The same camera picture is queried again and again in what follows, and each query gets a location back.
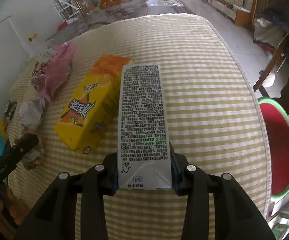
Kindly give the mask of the brown wrapper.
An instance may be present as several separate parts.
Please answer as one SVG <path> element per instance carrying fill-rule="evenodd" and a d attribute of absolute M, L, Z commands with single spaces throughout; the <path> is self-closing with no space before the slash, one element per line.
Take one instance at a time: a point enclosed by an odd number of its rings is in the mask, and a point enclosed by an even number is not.
<path fill-rule="evenodd" d="M 38 166 L 40 166 L 43 162 L 44 145 L 42 143 L 42 138 L 37 130 L 32 129 L 24 130 L 23 137 L 25 137 L 25 135 L 27 134 L 35 134 L 38 136 L 39 139 L 38 144 L 31 151 L 29 151 L 21 160 L 25 169 L 33 170 Z"/>

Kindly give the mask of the white paper ball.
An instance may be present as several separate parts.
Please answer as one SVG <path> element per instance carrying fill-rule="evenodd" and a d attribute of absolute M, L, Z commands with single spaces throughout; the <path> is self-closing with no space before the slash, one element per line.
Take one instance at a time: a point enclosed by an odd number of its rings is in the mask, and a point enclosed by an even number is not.
<path fill-rule="evenodd" d="M 42 123 L 44 108 L 44 98 L 24 101 L 19 111 L 19 120 L 21 125 L 25 129 L 37 129 Z"/>

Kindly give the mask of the blue white milk carton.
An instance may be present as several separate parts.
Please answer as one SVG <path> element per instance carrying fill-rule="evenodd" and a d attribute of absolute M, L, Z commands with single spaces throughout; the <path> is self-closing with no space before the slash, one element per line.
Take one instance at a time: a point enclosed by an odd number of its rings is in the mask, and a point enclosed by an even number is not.
<path fill-rule="evenodd" d="M 117 169 L 120 189 L 156 190 L 172 186 L 164 89 L 157 64 L 123 67 Z"/>

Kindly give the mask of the yellow iced tea carton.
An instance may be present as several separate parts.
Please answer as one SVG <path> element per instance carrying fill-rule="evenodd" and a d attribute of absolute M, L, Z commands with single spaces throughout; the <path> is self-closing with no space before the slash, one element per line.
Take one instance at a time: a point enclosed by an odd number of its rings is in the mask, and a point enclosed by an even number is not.
<path fill-rule="evenodd" d="M 83 77 L 54 127 L 70 150 L 82 154 L 96 150 L 119 109 L 123 66 L 131 63 L 129 57 L 104 54 Z"/>

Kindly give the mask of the pink snack bag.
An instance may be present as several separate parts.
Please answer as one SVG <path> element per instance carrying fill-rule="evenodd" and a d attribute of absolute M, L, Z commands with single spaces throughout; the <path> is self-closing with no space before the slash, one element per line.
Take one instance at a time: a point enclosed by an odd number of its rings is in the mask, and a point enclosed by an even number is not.
<path fill-rule="evenodd" d="M 39 97 L 52 101 L 56 90 L 67 80 L 71 73 L 71 63 L 76 45 L 66 42 L 41 53 L 36 59 L 31 75 L 31 85 Z"/>

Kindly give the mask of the red green trash bin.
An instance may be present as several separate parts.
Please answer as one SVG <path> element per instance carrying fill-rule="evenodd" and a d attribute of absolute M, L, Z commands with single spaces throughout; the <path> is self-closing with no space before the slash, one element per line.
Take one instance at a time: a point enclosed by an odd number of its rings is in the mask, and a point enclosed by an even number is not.
<path fill-rule="evenodd" d="M 273 199 L 289 193 L 289 116 L 283 107 L 271 98 L 260 98 L 259 107 L 269 140 Z"/>

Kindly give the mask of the black small device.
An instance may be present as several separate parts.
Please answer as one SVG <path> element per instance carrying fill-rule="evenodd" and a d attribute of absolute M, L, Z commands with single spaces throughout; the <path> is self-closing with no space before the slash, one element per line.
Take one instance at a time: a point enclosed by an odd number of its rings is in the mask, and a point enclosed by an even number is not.
<path fill-rule="evenodd" d="M 10 100 L 8 101 L 6 108 L 4 109 L 4 119 L 6 120 L 7 118 L 11 119 L 14 115 L 14 112 L 17 107 L 17 102 L 13 101 L 11 102 Z"/>

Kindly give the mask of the checkered yellow table cloth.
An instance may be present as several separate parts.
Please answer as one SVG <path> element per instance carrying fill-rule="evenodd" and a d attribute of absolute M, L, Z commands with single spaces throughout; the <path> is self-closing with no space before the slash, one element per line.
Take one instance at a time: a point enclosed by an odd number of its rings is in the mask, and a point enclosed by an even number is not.
<path fill-rule="evenodd" d="M 80 174 L 117 150 L 117 118 L 95 153 L 68 149 L 54 132 L 57 118 L 84 75 L 103 54 L 161 68 L 169 137 L 175 152 L 209 174 L 228 172 L 266 215 L 271 161 L 266 126 L 257 98 L 233 52 L 212 24 L 190 14 L 143 16 L 87 31 L 76 45 L 72 72 L 48 103 L 40 134 L 42 164 L 19 165 L 9 187 L 33 206 L 61 172 Z"/>

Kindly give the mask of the white desk lamp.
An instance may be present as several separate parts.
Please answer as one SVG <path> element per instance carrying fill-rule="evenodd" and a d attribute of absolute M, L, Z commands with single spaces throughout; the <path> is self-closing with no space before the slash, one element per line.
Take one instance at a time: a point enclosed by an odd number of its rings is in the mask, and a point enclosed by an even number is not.
<path fill-rule="evenodd" d="M 10 43 L 20 49 L 28 59 L 40 55 L 48 50 L 48 45 L 38 34 L 26 36 L 14 16 L 8 16 L 0 21 L 0 43 Z"/>

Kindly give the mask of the dark wooden chair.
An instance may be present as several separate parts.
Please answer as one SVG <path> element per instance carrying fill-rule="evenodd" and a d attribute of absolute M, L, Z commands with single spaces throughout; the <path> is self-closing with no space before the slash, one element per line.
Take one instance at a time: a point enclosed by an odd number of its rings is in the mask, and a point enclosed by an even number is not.
<path fill-rule="evenodd" d="M 261 87 L 264 87 L 265 81 L 270 79 L 269 76 L 271 74 L 276 75 L 278 72 L 278 69 L 274 72 L 276 65 L 280 64 L 282 66 L 286 62 L 289 64 L 289 34 L 286 34 L 279 42 L 266 68 L 261 72 L 255 85 L 253 85 L 253 91 L 256 92 Z"/>

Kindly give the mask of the patterned glass dining table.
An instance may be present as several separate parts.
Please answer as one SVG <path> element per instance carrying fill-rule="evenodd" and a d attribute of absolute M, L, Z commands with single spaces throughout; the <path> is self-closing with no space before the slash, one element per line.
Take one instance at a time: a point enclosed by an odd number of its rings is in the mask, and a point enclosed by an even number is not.
<path fill-rule="evenodd" d="M 79 35 L 113 22 L 160 14 L 193 14 L 180 0 L 127 0 L 117 5 L 95 10 L 87 16 L 57 31 L 47 41 L 54 45 L 65 43 Z"/>

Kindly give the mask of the white book rack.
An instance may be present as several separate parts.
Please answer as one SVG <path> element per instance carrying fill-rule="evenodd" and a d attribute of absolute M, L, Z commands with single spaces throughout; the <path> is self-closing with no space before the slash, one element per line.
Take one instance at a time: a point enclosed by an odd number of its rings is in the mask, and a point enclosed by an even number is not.
<path fill-rule="evenodd" d="M 71 24 L 79 18 L 79 10 L 72 0 L 53 0 L 52 4 L 63 22 Z"/>

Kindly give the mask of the wooden tv cabinet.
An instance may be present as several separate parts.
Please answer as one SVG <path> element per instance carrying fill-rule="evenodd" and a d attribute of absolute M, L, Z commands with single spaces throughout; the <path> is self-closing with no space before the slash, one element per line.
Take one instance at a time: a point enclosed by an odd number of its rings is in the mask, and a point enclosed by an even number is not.
<path fill-rule="evenodd" d="M 246 27 L 251 24 L 252 17 L 248 9 L 237 6 L 227 0 L 202 0 L 232 20 L 234 25 Z"/>

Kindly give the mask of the navy blue jacket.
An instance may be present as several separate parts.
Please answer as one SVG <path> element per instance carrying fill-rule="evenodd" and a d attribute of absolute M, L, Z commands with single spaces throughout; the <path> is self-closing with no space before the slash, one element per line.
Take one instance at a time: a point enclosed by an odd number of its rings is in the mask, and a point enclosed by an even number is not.
<path fill-rule="evenodd" d="M 289 2 L 273 1 L 253 21 L 253 42 L 268 44 L 277 48 L 284 37 L 287 43 L 283 49 L 289 63 Z"/>

